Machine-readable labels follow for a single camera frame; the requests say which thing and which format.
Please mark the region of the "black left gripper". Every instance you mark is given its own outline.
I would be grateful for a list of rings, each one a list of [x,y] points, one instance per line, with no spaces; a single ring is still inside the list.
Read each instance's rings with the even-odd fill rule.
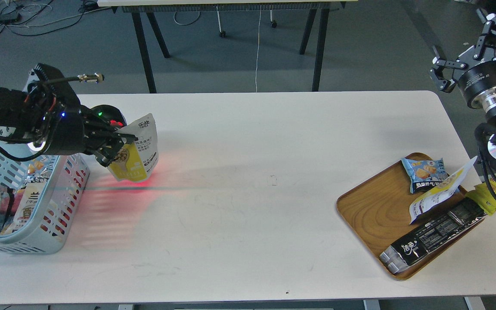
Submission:
[[[120,132],[118,128],[98,118],[98,114],[80,104],[77,96],[53,94],[56,103],[51,114],[49,133],[43,146],[44,155],[92,155],[103,167],[112,163],[125,164],[129,159],[128,144],[138,137]],[[125,145],[114,145],[122,139]]]

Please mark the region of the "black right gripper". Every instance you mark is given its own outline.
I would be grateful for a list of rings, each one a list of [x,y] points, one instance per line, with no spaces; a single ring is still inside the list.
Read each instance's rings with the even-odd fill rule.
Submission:
[[[432,45],[434,58],[430,77],[437,89],[450,93],[457,85],[469,108],[479,109],[484,105],[476,99],[484,91],[496,89],[496,14],[485,9],[476,9],[484,28],[474,47],[461,53],[457,60],[445,58],[443,50]],[[451,77],[443,71],[452,69]]]

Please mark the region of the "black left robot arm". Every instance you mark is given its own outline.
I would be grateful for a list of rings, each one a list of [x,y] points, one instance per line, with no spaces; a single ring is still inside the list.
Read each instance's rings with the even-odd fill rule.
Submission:
[[[40,155],[94,155],[107,167],[120,149],[138,138],[120,129],[127,123],[110,105],[87,108],[70,82],[104,80],[101,73],[65,77],[51,65],[39,63],[25,90],[0,88],[0,154],[13,161]]]

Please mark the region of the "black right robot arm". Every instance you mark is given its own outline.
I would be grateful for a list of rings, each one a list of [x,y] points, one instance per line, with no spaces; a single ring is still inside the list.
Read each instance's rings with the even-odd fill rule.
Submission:
[[[439,91],[450,93],[459,88],[467,106],[485,111],[486,122],[474,130],[478,161],[485,183],[496,199],[496,14],[478,8],[484,27],[477,42],[455,60],[448,60],[433,46],[430,77]]]

